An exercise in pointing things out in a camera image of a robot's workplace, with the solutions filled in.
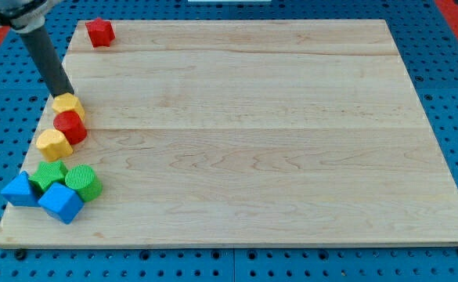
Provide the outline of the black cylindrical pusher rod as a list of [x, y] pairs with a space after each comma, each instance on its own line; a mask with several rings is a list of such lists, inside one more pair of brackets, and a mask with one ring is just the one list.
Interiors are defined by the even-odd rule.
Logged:
[[27, 33], [20, 33], [20, 38], [51, 96], [55, 98], [65, 93], [74, 94], [73, 85], [63, 68], [45, 26]]

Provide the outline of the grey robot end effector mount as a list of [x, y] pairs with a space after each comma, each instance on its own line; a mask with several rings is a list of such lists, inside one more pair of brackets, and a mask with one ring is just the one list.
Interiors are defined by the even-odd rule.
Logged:
[[0, 0], [0, 27], [26, 34], [42, 27], [45, 15], [62, 0]]

